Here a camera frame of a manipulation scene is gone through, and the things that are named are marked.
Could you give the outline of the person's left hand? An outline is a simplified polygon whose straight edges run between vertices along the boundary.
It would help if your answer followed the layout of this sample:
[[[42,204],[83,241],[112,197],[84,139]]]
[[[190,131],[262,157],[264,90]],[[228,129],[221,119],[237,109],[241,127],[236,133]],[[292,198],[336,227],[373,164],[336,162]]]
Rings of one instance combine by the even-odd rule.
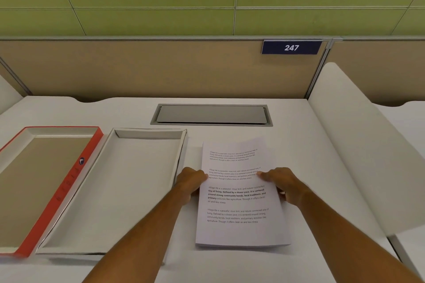
[[[182,204],[186,205],[194,192],[191,192],[191,173],[195,170],[190,167],[184,167],[178,174],[173,190],[179,192]]]

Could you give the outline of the person's right hand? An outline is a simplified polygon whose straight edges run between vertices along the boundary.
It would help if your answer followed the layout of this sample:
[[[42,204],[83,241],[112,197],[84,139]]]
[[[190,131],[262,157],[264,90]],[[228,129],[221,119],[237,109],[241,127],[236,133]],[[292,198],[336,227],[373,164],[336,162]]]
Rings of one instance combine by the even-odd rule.
[[[283,189],[279,192],[290,204],[299,207],[307,195],[313,194],[313,191],[297,178],[290,168],[279,167],[274,169],[283,173]]]

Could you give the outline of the stack of printed white paper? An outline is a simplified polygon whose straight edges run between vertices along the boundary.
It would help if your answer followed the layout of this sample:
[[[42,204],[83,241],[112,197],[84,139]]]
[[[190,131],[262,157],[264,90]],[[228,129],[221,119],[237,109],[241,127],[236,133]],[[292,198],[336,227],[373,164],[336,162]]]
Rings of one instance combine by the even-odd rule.
[[[263,137],[242,142],[205,141],[195,243],[214,248],[290,245],[276,186],[258,171],[272,168]]]

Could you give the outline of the person's left forearm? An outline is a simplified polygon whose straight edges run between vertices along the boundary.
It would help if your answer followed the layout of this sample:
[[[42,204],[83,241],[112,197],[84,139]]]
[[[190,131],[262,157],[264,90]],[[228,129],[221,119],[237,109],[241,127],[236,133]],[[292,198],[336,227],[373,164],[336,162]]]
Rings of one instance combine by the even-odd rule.
[[[173,188],[94,266],[82,283],[154,283],[191,192]]]

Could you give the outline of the person's right forearm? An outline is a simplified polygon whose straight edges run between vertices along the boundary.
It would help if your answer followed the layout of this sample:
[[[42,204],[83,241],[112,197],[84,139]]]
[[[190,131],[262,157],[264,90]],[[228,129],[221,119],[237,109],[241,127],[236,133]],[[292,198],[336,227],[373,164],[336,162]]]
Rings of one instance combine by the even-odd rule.
[[[424,283],[311,190],[297,203],[336,283]]]

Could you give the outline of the white cardboard box tray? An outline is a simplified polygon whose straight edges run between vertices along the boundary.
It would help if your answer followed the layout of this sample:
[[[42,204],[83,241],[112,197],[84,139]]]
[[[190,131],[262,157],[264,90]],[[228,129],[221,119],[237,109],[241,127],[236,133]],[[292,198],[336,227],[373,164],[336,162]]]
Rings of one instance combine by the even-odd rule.
[[[114,128],[35,254],[100,260],[175,184],[187,129]]]

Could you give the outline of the white side divider panel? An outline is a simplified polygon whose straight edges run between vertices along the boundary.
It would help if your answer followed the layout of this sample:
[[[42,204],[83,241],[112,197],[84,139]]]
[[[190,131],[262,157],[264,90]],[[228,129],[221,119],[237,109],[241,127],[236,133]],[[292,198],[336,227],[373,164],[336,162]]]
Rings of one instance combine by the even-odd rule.
[[[309,103],[383,232],[425,225],[425,159],[336,63]]]

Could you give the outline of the beige desk partition panel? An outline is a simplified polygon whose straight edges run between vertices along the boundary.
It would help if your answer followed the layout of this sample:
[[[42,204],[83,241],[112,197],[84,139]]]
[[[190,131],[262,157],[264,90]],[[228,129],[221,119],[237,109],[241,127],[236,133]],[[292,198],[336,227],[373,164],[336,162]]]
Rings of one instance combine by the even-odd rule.
[[[425,38],[335,41],[333,62],[376,104],[425,101]]]
[[[0,74],[21,95],[304,98],[317,55],[262,55],[263,39],[0,39]]]

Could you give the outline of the blue number sign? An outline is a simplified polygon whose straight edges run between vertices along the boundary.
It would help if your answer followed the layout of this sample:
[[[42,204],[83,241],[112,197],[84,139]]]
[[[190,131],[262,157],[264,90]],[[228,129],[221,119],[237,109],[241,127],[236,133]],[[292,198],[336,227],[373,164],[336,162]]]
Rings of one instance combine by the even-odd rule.
[[[321,40],[264,40],[262,55],[317,55]]]

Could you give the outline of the red cardboard box lid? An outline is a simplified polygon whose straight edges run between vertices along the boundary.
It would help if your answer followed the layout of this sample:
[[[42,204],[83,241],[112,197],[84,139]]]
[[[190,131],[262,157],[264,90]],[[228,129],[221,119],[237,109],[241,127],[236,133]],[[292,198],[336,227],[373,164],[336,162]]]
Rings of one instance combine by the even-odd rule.
[[[37,249],[103,136],[97,126],[27,126],[0,148],[0,257]]]

